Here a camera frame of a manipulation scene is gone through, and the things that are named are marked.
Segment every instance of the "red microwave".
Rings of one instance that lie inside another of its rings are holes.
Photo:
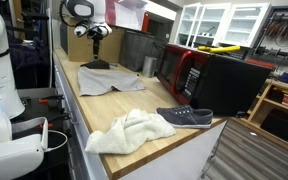
[[[157,78],[180,104],[235,116],[248,111],[270,72],[232,57],[167,44]]]

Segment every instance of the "kitchen cabinet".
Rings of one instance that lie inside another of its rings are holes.
[[[184,6],[175,44],[196,47],[217,42],[215,39],[220,37],[218,32],[224,27],[230,6],[230,3]]]
[[[253,47],[256,38],[269,14],[270,3],[233,4],[223,29],[221,43]]]
[[[280,121],[282,118],[280,115],[275,118],[269,117],[276,111],[288,115],[284,94],[288,95],[288,84],[267,80],[263,92],[255,98],[247,112],[247,117],[235,118],[236,122],[288,149],[288,140],[285,139],[285,136],[288,136],[288,116],[284,118],[284,122]]]

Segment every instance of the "shoelace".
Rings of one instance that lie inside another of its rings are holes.
[[[185,114],[192,112],[192,109],[190,106],[180,106],[173,109],[175,114]]]

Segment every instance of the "gray sneaker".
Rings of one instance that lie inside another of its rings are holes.
[[[213,118],[213,111],[192,109],[190,105],[157,108],[156,112],[176,128],[210,128]]]

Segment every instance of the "white towel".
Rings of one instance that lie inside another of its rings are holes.
[[[138,76],[114,70],[94,70],[80,67],[78,70],[78,84],[80,96],[101,95],[113,90],[137,91],[145,87],[140,83]]]
[[[175,129],[161,115],[133,109],[129,114],[115,119],[105,134],[93,132],[87,140],[85,151],[94,154],[129,154],[145,141],[175,133]]]

